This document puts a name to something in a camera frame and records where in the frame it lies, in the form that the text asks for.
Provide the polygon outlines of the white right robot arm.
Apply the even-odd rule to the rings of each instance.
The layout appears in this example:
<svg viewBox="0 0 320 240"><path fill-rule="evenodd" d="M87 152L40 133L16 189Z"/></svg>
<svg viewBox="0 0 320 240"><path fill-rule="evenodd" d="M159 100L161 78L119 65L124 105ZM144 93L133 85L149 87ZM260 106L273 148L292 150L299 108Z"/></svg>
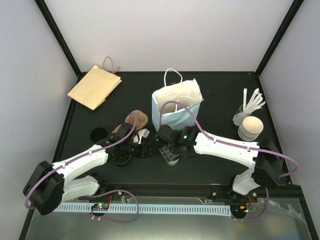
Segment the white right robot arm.
<svg viewBox="0 0 320 240"><path fill-rule="evenodd" d="M166 143L159 151L168 165L175 165L182 156L210 155L245 166L246 170L233 176L223 193L224 198L232 202L243 202L249 193L259 187L272 189L280 184L283 159L277 152L272 153L276 146L267 139L260 145L258 142L219 139L196 126L174 130L168 125L159 128L155 139Z"/></svg>

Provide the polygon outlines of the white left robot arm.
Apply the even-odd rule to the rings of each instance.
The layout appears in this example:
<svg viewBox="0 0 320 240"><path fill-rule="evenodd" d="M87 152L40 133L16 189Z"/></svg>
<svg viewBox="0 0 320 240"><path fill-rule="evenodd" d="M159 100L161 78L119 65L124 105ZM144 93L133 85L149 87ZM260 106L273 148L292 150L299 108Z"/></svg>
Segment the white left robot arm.
<svg viewBox="0 0 320 240"><path fill-rule="evenodd" d="M90 138L93 146L59 162L39 163L22 193L27 198L26 207L35 208L41 215L53 212L61 203L83 196L103 199L108 188L97 174L88 174L93 168L111 161L117 167L124 167L131 159L150 158L156 150L146 141L147 128L132 129L124 123L108 134L104 128L96 128Z"/></svg>

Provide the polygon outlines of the light blue paper bag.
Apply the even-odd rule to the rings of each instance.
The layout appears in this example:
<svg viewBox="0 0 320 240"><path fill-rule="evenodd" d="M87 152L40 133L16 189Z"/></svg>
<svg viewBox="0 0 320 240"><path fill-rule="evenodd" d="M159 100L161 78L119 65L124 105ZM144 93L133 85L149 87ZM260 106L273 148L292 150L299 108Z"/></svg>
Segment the light blue paper bag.
<svg viewBox="0 0 320 240"><path fill-rule="evenodd" d="M180 77L178 83L167 84L169 71ZM151 96L152 123L156 130L168 125L173 130L181 131L195 125L201 102L204 100L196 79L183 80L182 75L173 68L168 68L163 77L164 87L153 92Z"/></svg>

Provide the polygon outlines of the stack of black lids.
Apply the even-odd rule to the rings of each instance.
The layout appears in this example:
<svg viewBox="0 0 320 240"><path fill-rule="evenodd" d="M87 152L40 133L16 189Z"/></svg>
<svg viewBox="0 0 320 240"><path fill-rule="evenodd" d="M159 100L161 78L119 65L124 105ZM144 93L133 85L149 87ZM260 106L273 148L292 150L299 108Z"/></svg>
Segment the stack of black lids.
<svg viewBox="0 0 320 240"><path fill-rule="evenodd" d="M131 158L132 156L123 150L114 151L110 156L112 163L117 167L126 166L131 160Z"/></svg>

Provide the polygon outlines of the white paper coffee cup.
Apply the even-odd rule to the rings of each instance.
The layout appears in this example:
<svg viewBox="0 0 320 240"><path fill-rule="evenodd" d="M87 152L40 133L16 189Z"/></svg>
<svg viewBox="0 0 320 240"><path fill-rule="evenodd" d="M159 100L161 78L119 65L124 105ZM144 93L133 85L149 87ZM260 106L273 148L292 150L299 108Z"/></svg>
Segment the white paper coffee cup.
<svg viewBox="0 0 320 240"><path fill-rule="evenodd" d="M167 164L170 165L170 166L174 166L178 163L179 159L176 159L176 160L168 160L167 161Z"/></svg>

